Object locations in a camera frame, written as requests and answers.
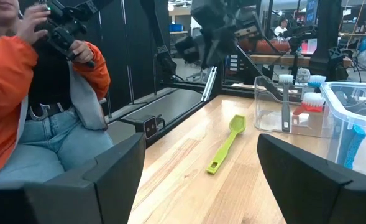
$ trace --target hand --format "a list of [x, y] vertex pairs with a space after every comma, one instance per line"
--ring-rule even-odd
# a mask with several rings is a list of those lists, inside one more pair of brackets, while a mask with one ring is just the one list
[[83, 41], [76, 40], [72, 43], [70, 50], [76, 55], [74, 62], [86, 63], [90, 62], [94, 54], [89, 48], [89, 45]]
[[45, 4], [37, 4], [25, 10], [24, 19], [16, 27], [16, 36], [29, 44], [34, 44], [38, 39], [47, 34], [47, 30], [35, 32], [35, 27], [47, 20], [50, 10]]

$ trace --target green spatula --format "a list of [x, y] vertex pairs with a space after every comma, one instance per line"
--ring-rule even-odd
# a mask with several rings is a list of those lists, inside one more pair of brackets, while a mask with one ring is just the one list
[[209, 164], [206, 171], [210, 174], [215, 174], [219, 167], [221, 166], [224, 159], [227, 157], [228, 150], [230, 149], [232, 143], [234, 142], [235, 137], [243, 133], [246, 128], [246, 118], [244, 116], [235, 115], [234, 118], [230, 121], [230, 130], [231, 134], [227, 138], [227, 141], [219, 148], [216, 156], [214, 156], [212, 162]]

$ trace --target belt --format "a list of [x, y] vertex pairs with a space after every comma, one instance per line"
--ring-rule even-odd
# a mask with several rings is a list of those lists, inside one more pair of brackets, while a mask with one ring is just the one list
[[71, 103], [52, 103], [49, 105], [39, 103], [37, 106], [29, 106], [26, 120], [43, 121], [48, 117], [68, 110], [71, 105]]

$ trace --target clear plastic container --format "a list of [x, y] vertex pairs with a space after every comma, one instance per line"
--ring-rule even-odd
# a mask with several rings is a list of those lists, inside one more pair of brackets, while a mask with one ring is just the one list
[[289, 104], [290, 131], [283, 131], [282, 108], [283, 108], [283, 85], [272, 83], [267, 77], [255, 79], [255, 121], [256, 128], [262, 131], [278, 131], [282, 133], [301, 134], [306, 136], [321, 137], [323, 113], [304, 112], [294, 115], [293, 112], [301, 104], [302, 92], [314, 91], [307, 85], [290, 85]]
[[366, 175], [366, 83], [328, 82], [321, 92], [327, 159]]

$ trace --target computer screen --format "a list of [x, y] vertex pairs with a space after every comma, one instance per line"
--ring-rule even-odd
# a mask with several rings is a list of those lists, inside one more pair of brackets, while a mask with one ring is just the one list
[[317, 21], [318, 0], [308, 0], [306, 8], [306, 26], [314, 25]]

